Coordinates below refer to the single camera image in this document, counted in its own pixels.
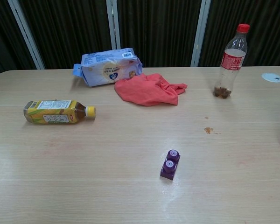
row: wooden table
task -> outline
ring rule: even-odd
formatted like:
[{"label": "wooden table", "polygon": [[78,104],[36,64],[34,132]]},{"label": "wooden table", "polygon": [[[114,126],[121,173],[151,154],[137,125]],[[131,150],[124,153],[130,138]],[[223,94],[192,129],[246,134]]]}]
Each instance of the wooden table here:
[{"label": "wooden table", "polygon": [[[0,74],[0,224],[280,224],[280,67],[245,67],[232,97],[219,68],[145,68],[186,83],[179,105],[122,101],[71,70]],[[33,125],[30,100],[95,105],[95,121]],[[205,128],[213,128],[210,134]],[[166,153],[181,159],[160,178]]]}]

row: purple toy block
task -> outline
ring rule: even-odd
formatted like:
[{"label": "purple toy block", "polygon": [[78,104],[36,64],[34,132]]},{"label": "purple toy block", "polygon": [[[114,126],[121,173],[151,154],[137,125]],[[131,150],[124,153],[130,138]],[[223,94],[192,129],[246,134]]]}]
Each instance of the purple toy block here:
[{"label": "purple toy block", "polygon": [[176,150],[170,150],[167,154],[163,167],[161,169],[161,176],[173,180],[179,158],[181,156]]}]

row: pink towel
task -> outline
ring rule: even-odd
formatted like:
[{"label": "pink towel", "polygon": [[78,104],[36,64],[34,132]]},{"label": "pink towel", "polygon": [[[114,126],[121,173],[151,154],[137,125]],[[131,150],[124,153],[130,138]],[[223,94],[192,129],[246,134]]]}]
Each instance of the pink towel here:
[{"label": "pink towel", "polygon": [[177,105],[178,95],[185,92],[186,84],[170,84],[160,74],[135,76],[115,83],[115,91],[124,101],[144,106],[159,103]]}]

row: blue packaging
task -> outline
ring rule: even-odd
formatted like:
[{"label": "blue packaging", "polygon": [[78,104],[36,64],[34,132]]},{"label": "blue packaging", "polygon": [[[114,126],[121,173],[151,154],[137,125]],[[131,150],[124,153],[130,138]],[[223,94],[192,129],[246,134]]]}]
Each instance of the blue packaging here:
[{"label": "blue packaging", "polygon": [[88,86],[115,83],[140,75],[142,63],[132,48],[82,55],[74,64],[73,75],[82,77]]}]

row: plastic bottle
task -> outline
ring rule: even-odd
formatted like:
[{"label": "plastic bottle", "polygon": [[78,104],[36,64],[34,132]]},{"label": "plastic bottle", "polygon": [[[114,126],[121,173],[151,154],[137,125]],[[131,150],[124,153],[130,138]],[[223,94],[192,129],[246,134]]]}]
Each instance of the plastic bottle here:
[{"label": "plastic bottle", "polygon": [[30,101],[24,107],[27,121],[37,124],[69,124],[82,118],[95,118],[94,106],[83,106],[75,100],[39,100]]},{"label": "plastic bottle", "polygon": [[227,98],[233,89],[233,82],[243,64],[248,46],[246,34],[250,25],[239,24],[236,35],[225,47],[225,52],[221,62],[220,76],[214,88],[214,95]]}]

